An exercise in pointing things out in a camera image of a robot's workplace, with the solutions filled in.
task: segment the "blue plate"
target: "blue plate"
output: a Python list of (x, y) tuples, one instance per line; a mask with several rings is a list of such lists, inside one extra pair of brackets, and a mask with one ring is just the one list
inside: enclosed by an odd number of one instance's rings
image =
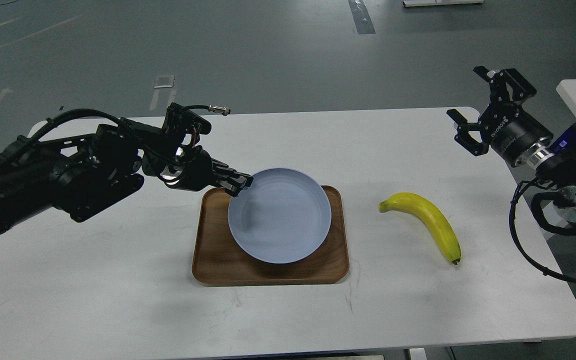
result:
[(253, 175), (250, 187), (230, 200), (228, 226), (235, 241), (263, 262), (288, 264), (314, 253), (330, 230), (332, 213), (324, 189), (289, 168)]

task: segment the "wooden tray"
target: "wooden tray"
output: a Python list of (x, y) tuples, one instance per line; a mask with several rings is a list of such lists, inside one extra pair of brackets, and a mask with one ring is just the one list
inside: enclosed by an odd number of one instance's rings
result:
[(235, 242), (228, 226), (231, 197), (224, 189), (208, 190), (201, 201), (192, 275), (206, 285), (333, 284), (348, 273), (348, 246), (341, 195), (322, 186), (330, 201), (332, 221), (321, 246), (290, 264), (270, 264), (248, 255)]

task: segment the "banana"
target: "banana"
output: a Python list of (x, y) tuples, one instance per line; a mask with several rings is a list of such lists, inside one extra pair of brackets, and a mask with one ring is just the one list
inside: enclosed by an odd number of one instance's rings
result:
[(443, 256), (455, 265), (462, 260), (462, 249), (457, 235), (434, 203), (415, 193), (396, 193), (379, 203), (379, 212), (385, 213), (390, 210), (407, 212), (421, 219), (430, 230)]

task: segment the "floor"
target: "floor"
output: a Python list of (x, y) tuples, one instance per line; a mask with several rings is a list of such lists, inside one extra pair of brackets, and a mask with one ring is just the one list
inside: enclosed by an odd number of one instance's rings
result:
[[(555, 88), (576, 79), (576, 1), (409, 9), (397, 0), (365, 3), (375, 34), (358, 34), (343, 0), (52, 0), (40, 6), (18, 0), (0, 6), (0, 151), (62, 110), (162, 116), (172, 98), (226, 105), (239, 114), (483, 110), (488, 87), (472, 72), (480, 65), (521, 71), (538, 91), (524, 108), (554, 134), (575, 121)], [(163, 75), (174, 75), (176, 94), (162, 89), (154, 101), (154, 80)], [(532, 176), (527, 168), (512, 173), (517, 180)], [(576, 275), (576, 239), (555, 237), (549, 244), (562, 269)], [(576, 359), (576, 338), (453, 350), (458, 360)], [(402, 350), (379, 353), (405, 358)], [(427, 355), (451, 358), (445, 348)]]

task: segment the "table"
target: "table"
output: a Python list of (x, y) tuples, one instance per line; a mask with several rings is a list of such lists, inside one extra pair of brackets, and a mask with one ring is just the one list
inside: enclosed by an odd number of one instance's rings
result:
[[(455, 143), (446, 108), (206, 119), (213, 127), (201, 145), (214, 158), (251, 174), (290, 167), (339, 190), (346, 278), (202, 285), (191, 263), (203, 191), (174, 191), (149, 177), (85, 223), (49, 209), (0, 236), (0, 360), (228, 358), (576, 337), (567, 283), (542, 276), (510, 239), (508, 167)], [(50, 135), (93, 132), (96, 123), (71, 121)], [(459, 266), (417, 218), (378, 212), (396, 192), (418, 193), (442, 210), (460, 239)], [(523, 202), (517, 228), (526, 251), (558, 271)]]

